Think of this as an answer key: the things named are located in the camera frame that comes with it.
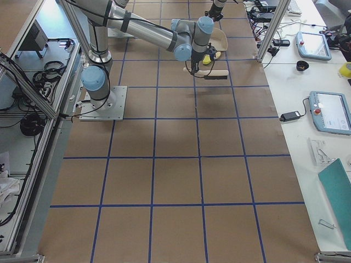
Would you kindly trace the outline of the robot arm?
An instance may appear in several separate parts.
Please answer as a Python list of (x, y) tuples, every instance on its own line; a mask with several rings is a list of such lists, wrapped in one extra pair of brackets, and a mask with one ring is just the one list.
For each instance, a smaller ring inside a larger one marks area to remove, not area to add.
[(213, 0), (211, 8), (208, 11), (209, 17), (214, 18), (222, 14), (222, 10), (227, 0)]
[(126, 1), (65, 1), (65, 4), (78, 8), (88, 20), (90, 44), (87, 55), (90, 64), (83, 71), (81, 81), (95, 110), (109, 108), (115, 102), (110, 84), (109, 28), (161, 47), (173, 53), (178, 61), (190, 60), (189, 73), (199, 76), (199, 63), (208, 51), (214, 28), (212, 18), (202, 16), (198, 21), (174, 19), (172, 27), (166, 28), (126, 10)]

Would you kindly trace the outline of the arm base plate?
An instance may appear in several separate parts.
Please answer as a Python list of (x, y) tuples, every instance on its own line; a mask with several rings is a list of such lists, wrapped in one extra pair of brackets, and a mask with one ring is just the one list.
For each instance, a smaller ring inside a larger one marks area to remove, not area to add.
[(113, 86), (107, 102), (84, 103), (79, 119), (81, 121), (122, 121), (127, 96), (127, 86)]

